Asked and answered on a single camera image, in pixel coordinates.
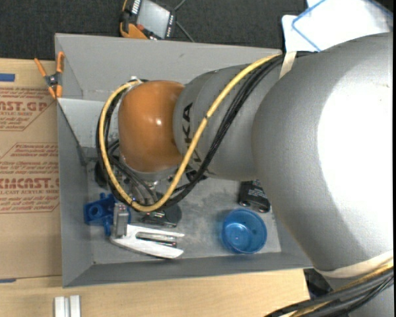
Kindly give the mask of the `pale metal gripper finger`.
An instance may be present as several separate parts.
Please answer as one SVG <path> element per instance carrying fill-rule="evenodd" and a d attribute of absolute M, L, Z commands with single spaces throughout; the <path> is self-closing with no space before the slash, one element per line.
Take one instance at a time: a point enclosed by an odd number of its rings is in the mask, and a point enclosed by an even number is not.
<path fill-rule="evenodd" d="M 143 217 L 143 222 L 161 227 L 174 228 L 178 225 L 178 214 L 165 211 L 154 211 Z"/>
<path fill-rule="evenodd" d="M 117 203 L 114 206 L 114 228 L 113 237 L 121 238 L 127 234 L 127 226 L 130 220 L 130 211 L 128 206 Z"/>

